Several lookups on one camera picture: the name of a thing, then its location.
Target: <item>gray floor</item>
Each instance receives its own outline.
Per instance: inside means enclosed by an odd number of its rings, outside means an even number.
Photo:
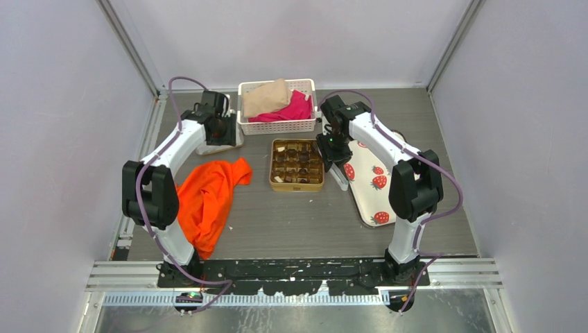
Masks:
[[[318,91],[322,98],[328,91]],[[376,103],[375,111],[389,128],[399,130],[408,142],[422,150],[433,149],[442,167],[451,172],[447,151],[425,89],[366,89]],[[176,94],[180,111],[191,109],[200,100],[198,94]],[[236,93],[231,94],[236,108]],[[362,98],[341,94],[353,103]],[[158,142],[175,126],[175,115],[168,101],[162,119]],[[360,222],[350,192],[343,192],[331,176],[318,193],[278,193],[268,183],[270,144],[276,138],[314,138],[315,133],[245,136],[241,148],[201,157],[191,155],[178,171],[181,184],[199,164],[211,160],[234,162],[244,157],[253,168],[250,185],[237,186],[231,214],[216,245],[214,259],[289,258],[289,257],[355,257],[382,256],[394,232],[393,225],[368,228]],[[457,193],[443,179],[445,198],[440,212],[453,207]],[[135,228],[129,260],[159,260],[157,246],[147,233]],[[427,225],[421,243],[425,251],[450,255],[477,254],[463,210]]]

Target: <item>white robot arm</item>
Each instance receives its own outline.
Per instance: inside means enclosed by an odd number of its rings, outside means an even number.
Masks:
[[[200,258],[187,241],[176,216],[180,207],[173,177],[186,159],[203,143],[211,146],[236,145],[236,117],[229,113],[229,96],[212,91],[202,94],[200,103],[193,110],[182,114],[182,125],[141,161],[128,161],[123,167],[123,213],[137,225],[147,229],[143,221],[134,183],[139,170],[147,161],[155,160],[148,167],[143,179],[141,196],[152,228],[169,256],[186,267],[198,267]],[[164,256],[169,268],[173,261]],[[199,272],[191,270],[193,276]]]
[[[348,143],[355,139],[365,144],[389,170],[390,206],[399,217],[396,220],[394,235],[384,253],[385,271],[393,280],[399,275],[412,272],[417,266],[422,233],[418,229],[421,222],[437,209],[443,199],[441,175],[438,171],[411,157],[406,151],[439,165],[438,156],[433,151],[421,152],[406,143],[401,148],[387,137],[394,137],[391,130],[379,123],[371,109],[362,102],[345,105],[335,95],[320,106],[323,115],[330,123],[329,133],[317,136],[317,145],[328,171],[333,164],[341,167],[352,158]],[[379,123],[381,133],[375,128]]]

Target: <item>strawberry print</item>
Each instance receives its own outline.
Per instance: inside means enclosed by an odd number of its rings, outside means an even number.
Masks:
[[[353,179],[355,179],[355,170],[353,170],[353,167],[349,163],[345,163],[343,168],[345,170],[345,174],[347,174],[347,178],[353,181]]]
[[[377,175],[383,175],[384,174],[384,169],[382,169],[379,166],[372,166],[372,171],[377,174]]]
[[[388,179],[386,178],[386,176],[376,176],[374,177],[374,179],[372,179],[372,186],[375,189],[383,189],[386,185],[386,183],[388,182]]]
[[[390,215],[386,212],[377,212],[374,217],[372,217],[372,222],[377,224],[384,224],[389,222]]]

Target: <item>orange cloth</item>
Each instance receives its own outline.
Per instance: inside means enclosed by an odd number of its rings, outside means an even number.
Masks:
[[[231,204],[233,188],[248,185],[253,170],[243,158],[235,163],[213,161],[202,164],[178,187],[178,222],[184,235],[208,259],[223,232]]]

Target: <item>white plastic basket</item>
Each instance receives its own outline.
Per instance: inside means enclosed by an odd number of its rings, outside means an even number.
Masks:
[[[270,123],[250,123],[247,118],[243,116],[243,94],[250,92],[258,86],[272,81],[257,81],[244,82],[239,85],[239,95],[237,98],[237,122],[243,129],[245,135],[256,134],[275,134],[275,133],[295,133],[295,132],[312,132],[316,123],[316,113],[318,107],[316,105],[316,92],[314,89],[314,81],[310,78],[302,78],[299,80],[286,80],[288,88],[298,90],[307,95],[312,96],[313,112],[310,119],[305,120],[282,120],[273,121]]]

